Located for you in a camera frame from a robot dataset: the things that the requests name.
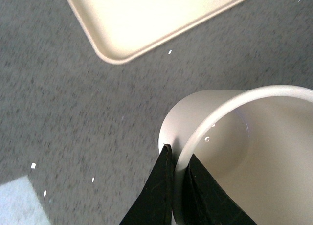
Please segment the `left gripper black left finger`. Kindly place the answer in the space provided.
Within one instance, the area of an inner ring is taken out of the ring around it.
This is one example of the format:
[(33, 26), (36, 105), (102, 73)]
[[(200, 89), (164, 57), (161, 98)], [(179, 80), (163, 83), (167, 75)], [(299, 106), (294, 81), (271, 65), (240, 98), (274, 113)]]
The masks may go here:
[(174, 187), (171, 145), (165, 144), (147, 181), (121, 225), (170, 225)]

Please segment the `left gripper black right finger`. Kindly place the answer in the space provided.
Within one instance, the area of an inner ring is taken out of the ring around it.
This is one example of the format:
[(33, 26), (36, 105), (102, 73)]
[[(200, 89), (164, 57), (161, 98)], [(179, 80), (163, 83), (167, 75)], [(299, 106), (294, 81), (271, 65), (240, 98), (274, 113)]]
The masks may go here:
[(187, 225), (256, 224), (192, 155), (183, 181), (183, 217)]

